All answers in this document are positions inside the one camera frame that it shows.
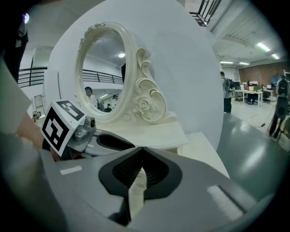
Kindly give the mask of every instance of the ceiling light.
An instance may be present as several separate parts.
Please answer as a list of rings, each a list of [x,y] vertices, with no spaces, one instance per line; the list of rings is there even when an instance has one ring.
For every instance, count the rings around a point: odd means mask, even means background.
[[[29,20],[29,14],[25,13],[23,16],[24,16],[24,23],[26,24]]]
[[[262,43],[258,43],[257,46],[260,47],[261,49],[264,49],[266,52],[270,51],[270,49]]]
[[[230,61],[221,61],[221,63],[233,63],[233,62],[230,62]]]
[[[272,54],[272,57],[273,57],[274,59],[276,59],[276,60],[280,59],[280,57],[277,56],[276,54]]]
[[[104,96],[101,96],[100,98],[105,97],[105,96],[107,96],[107,94],[105,94]]]

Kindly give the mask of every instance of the carved rose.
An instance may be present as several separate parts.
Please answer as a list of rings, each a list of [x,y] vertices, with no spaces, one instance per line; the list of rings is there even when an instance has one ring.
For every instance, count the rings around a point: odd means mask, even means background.
[[[152,105],[148,97],[136,97],[134,99],[135,108],[133,109],[134,113],[140,112],[141,114],[147,114],[150,112]]]

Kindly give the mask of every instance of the metal railing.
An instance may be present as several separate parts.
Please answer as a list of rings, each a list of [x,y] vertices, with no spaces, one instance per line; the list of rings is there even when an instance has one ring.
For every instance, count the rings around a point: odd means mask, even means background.
[[[198,12],[190,12],[199,26],[206,27],[222,0],[202,0]]]
[[[44,83],[44,71],[47,67],[24,68],[19,70],[18,86],[20,88]]]
[[[106,82],[121,85],[123,84],[122,77],[87,69],[82,70],[82,79],[84,82]]]
[[[47,67],[24,68],[19,70],[18,86],[20,88],[44,83],[44,71]],[[123,84],[122,77],[93,70],[82,70],[82,79],[85,82],[105,82]]]

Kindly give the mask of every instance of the office desk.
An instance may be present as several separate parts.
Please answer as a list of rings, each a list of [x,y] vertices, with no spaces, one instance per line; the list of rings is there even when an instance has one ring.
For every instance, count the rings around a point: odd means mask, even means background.
[[[271,102],[273,102],[273,92],[274,92],[274,90],[267,90],[267,89],[264,89],[263,91],[264,91],[264,92],[270,92],[270,93],[271,93]]]
[[[256,92],[256,91],[249,91],[249,90],[236,90],[236,92],[243,93],[243,103],[245,103],[245,93],[246,97],[248,98],[248,93],[250,94],[258,94],[258,107],[262,106],[263,101],[263,92]]]

